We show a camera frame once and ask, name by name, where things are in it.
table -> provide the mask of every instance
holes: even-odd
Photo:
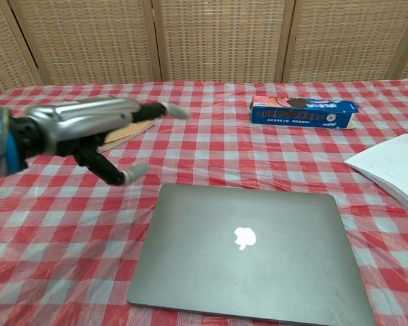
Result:
[[[356,101],[359,128],[250,124],[252,95],[277,93]],[[157,120],[106,153],[120,168],[150,163],[132,186],[109,187],[73,158],[57,157],[35,158],[24,173],[0,180],[0,325],[278,325],[129,306],[126,293],[163,183],[332,194],[378,325],[408,325],[408,210],[343,163],[408,132],[408,79],[36,86],[4,92],[0,105],[18,112],[107,95],[170,101],[190,107],[192,117]]]

gray laptop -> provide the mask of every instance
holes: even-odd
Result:
[[[332,196],[164,185],[130,303],[310,325],[375,318]]]

blue box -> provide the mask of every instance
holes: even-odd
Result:
[[[353,128],[359,106],[351,101],[254,96],[250,109],[253,124],[340,129]]]

white paper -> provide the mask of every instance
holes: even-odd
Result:
[[[347,159],[408,208],[408,134],[384,141]]]

silver robotic arm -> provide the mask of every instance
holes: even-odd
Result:
[[[72,155],[110,185],[126,185],[141,177],[147,164],[119,171],[97,147],[107,134],[131,122],[164,115],[189,117],[188,110],[169,103],[140,104],[131,98],[89,98],[58,105],[36,105],[24,117],[12,117],[0,107],[0,177],[27,168],[36,155]]]

